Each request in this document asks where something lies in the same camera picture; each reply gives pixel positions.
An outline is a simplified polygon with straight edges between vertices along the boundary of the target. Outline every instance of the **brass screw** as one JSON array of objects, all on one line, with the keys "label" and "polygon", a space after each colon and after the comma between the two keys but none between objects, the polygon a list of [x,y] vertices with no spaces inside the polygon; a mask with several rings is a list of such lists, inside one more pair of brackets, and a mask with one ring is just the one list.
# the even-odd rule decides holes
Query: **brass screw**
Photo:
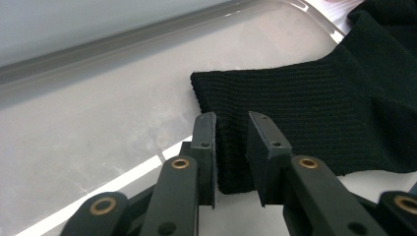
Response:
[{"label": "brass screw", "polygon": [[315,169],[317,167],[319,167],[319,164],[316,162],[316,160],[311,159],[311,158],[301,158],[298,163],[306,168],[309,169]]},{"label": "brass screw", "polygon": [[[109,206],[105,208],[97,208],[101,203],[109,202]],[[89,208],[89,212],[93,215],[102,215],[111,212],[116,207],[116,200],[110,197],[103,197],[95,201]]]},{"label": "brass screw", "polygon": [[403,210],[412,214],[417,214],[417,201],[416,200],[411,199],[406,196],[398,195],[398,196],[395,196],[393,201],[398,207],[402,208]]},{"label": "brass screw", "polygon": [[190,165],[190,161],[188,161],[187,159],[180,158],[172,161],[171,165],[175,169],[184,169]]}]

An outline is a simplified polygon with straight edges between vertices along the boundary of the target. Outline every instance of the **black cloth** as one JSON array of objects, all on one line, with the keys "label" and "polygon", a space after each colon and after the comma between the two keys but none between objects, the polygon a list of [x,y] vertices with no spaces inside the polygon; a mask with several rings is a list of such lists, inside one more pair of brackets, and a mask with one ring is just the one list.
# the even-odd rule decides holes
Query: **black cloth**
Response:
[{"label": "black cloth", "polygon": [[254,190],[248,111],[269,116],[294,153],[336,175],[417,170],[417,1],[366,1],[323,59],[275,69],[194,73],[202,112],[217,115],[219,189]]}]

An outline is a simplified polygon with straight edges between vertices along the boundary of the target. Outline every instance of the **plastic tray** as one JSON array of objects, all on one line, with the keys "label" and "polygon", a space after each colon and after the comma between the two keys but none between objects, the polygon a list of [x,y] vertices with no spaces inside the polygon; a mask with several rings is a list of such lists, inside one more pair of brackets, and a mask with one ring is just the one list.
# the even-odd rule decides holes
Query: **plastic tray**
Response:
[{"label": "plastic tray", "polygon": [[237,1],[0,70],[0,235],[56,235],[90,195],[154,183],[200,114],[193,72],[315,60],[341,39],[302,1]]}]

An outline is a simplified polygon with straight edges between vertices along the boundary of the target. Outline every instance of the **black knit fabric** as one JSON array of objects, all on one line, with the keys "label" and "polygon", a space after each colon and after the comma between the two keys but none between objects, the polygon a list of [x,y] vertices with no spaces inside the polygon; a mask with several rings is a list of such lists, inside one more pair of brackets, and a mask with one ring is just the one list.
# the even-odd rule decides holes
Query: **black knit fabric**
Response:
[{"label": "black knit fabric", "polygon": [[325,58],[276,69],[194,73],[202,112],[217,115],[224,194],[254,190],[245,157],[248,111],[269,116],[294,153],[336,175],[417,170],[417,1],[366,1]]}]

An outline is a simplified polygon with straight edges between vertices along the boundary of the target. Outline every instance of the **screw hole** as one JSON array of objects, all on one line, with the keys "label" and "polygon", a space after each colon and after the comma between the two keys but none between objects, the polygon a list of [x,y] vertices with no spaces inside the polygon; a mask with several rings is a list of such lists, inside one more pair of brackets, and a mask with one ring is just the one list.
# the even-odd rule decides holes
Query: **screw hole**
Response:
[{"label": "screw hole", "polygon": [[106,209],[106,208],[110,207],[110,205],[111,205],[110,201],[105,201],[105,202],[101,202],[101,203],[97,204],[95,206],[95,208],[96,209]]},{"label": "screw hole", "polygon": [[298,163],[301,166],[304,166],[309,169],[315,169],[319,167],[319,164],[314,159],[310,159],[310,158],[302,158],[298,161]]},{"label": "screw hole", "polygon": [[363,224],[357,222],[350,222],[347,227],[350,229],[350,231],[357,235],[366,235],[368,233],[366,227]]},{"label": "screw hole", "polygon": [[110,197],[103,197],[95,201],[89,208],[92,215],[102,215],[111,212],[116,207],[116,200]]},{"label": "screw hole", "polygon": [[177,226],[173,222],[165,222],[159,225],[157,232],[159,235],[171,235],[175,232]]},{"label": "screw hole", "polygon": [[417,214],[417,201],[415,199],[398,195],[393,199],[393,201],[401,209],[412,214]]},{"label": "screw hole", "polygon": [[171,166],[176,169],[184,169],[187,168],[187,166],[190,165],[190,161],[187,159],[176,159],[172,161]]},{"label": "screw hole", "polygon": [[280,147],[281,143],[280,142],[272,142],[271,143],[274,147]]}]

